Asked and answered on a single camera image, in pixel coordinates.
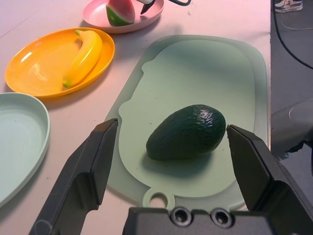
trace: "orange plate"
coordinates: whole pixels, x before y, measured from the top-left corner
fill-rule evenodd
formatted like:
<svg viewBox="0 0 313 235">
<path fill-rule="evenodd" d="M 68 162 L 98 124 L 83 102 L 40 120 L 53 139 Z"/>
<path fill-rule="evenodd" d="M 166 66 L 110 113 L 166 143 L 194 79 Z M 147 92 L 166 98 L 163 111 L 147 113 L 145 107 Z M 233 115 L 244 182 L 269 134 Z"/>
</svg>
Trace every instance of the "orange plate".
<svg viewBox="0 0 313 235">
<path fill-rule="evenodd" d="M 102 54 L 77 86 L 64 89 L 64 69 L 77 55 L 81 41 L 75 30 L 93 30 L 102 39 Z M 105 32 L 94 28 L 70 28 L 48 34 L 23 48 L 13 57 L 5 72 L 6 84 L 15 92 L 50 98 L 77 91 L 90 84 L 104 72 L 115 52 L 113 39 Z"/>
</svg>

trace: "banana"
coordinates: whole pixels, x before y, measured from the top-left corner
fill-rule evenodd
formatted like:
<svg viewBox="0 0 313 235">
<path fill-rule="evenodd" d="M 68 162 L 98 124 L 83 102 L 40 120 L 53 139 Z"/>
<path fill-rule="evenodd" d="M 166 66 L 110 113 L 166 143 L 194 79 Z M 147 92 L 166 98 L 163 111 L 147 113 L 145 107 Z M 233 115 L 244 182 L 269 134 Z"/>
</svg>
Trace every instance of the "banana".
<svg viewBox="0 0 313 235">
<path fill-rule="evenodd" d="M 80 83 L 97 63 L 102 52 L 102 40 L 99 34 L 91 30 L 76 30 L 75 33 L 80 36 L 83 45 L 64 71 L 62 84 L 65 88 L 71 88 Z"/>
</svg>

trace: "white table surface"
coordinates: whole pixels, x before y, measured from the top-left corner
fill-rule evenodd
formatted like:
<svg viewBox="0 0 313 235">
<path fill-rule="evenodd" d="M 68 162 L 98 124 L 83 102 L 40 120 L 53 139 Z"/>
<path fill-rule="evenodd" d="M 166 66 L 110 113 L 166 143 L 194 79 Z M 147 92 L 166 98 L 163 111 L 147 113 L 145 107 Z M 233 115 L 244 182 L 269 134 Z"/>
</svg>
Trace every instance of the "white table surface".
<svg viewBox="0 0 313 235">
<path fill-rule="evenodd" d="M 10 59 L 39 37 L 80 26 L 83 9 L 89 2 L 1 0 L 0 92 L 10 91 L 4 80 Z M 136 63 L 153 41 L 176 34 L 210 35 L 243 41 L 261 52 L 269 78 L 269 32 L 269 0 L 192 0 L 188 7 L 166 1 L 160 20 L 152 26 L 113 36 L 116 55 L 106 73 L 83 90 L 54 101 L 44 100 L 51 118 L 50 147 L 34 177 L 0 208 L 0 234 L 24 235 L 30 231 L 67 158 L 95 125 L 105 119 Z M 82 234 L 121 235 L 130 205 L 107 190 L 100 209 L 87 215 Z"/>
</svg>

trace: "dark green avocado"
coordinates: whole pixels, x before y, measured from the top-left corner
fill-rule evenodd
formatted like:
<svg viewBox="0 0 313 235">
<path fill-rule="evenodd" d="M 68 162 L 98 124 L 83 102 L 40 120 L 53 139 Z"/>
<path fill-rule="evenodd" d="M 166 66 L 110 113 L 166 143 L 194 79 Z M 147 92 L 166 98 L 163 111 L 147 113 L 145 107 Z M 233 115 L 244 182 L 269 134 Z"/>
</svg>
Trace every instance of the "dark green avocado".
<svg viewBox="0 0 313 235">
<path fill-rule="evenodd" d="M 205 156 L 222 141 L 226 122 L 216 109 L 198 104 L 169 115 L 150 135 L 146 148 L 153 160 Z"/>
</svg>

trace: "sneaker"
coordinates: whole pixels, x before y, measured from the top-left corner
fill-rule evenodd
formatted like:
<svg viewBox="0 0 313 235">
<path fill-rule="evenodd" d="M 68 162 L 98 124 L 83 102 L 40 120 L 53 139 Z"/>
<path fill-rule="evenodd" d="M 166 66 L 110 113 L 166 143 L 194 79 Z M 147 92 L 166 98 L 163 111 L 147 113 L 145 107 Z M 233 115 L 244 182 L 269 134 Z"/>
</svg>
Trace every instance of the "sneaker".
<svg viewBox="0 0 313 235">
<path fill-rule="evenodd" d="M 281 0 L 275 4 L 275 11 L 279 13 L 301 11 L 302 7 L 302 0 Z"/>
</svg>

